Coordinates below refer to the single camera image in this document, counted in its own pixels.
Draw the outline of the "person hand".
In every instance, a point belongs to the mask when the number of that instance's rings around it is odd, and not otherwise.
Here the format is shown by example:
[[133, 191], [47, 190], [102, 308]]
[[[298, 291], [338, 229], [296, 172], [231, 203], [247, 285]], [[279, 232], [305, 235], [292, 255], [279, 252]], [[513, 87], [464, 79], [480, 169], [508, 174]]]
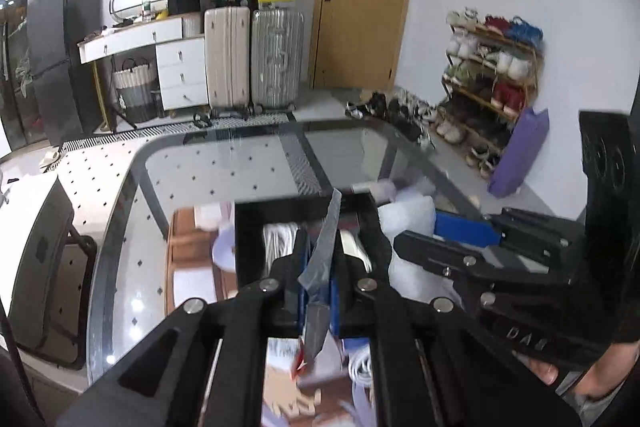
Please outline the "person hand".
[[588, 369], [578, 373], [570, 390], [593, 400], [614, 391], [631, 373], [639, 356], [639, 341], [612, 343]]

